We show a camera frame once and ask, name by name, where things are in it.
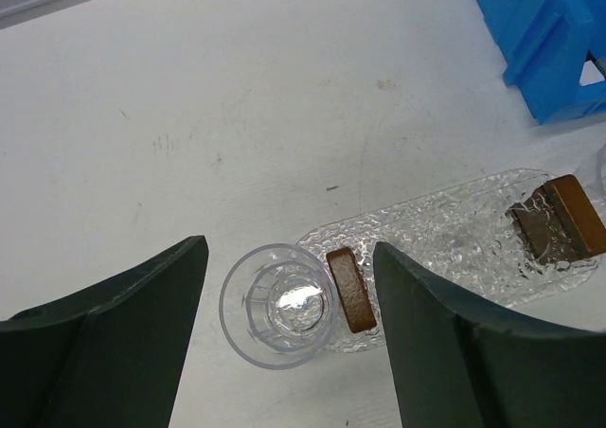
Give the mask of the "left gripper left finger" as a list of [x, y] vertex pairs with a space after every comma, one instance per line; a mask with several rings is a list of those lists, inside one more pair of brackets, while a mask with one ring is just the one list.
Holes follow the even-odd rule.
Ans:
[[168, 426], [208, 256], [193, 236], [4, 321], [2, 425]]

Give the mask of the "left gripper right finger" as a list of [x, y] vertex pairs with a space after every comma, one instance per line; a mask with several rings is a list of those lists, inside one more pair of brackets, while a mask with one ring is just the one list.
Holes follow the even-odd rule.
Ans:
[[601, 427], [605, 336], [505, 308], [393, 245], [375, 286], [405, 427]]

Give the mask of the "clear plastic cup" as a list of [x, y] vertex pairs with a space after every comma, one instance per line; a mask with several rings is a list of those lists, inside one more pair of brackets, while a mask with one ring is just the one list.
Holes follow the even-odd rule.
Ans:
[[339, 305], [319, 258], [301, 247], [273, 243], [247, 253], [228, 272], [219, 319], [226, 341], [242, 359], [286, 370], [306, 364], [327, 345]]
[[603, 144], [595, 153], [592, 153], [576, 169], [574, 175], [586, 187], [593, 190], [598, 196], [605, 196], [605, 152]]

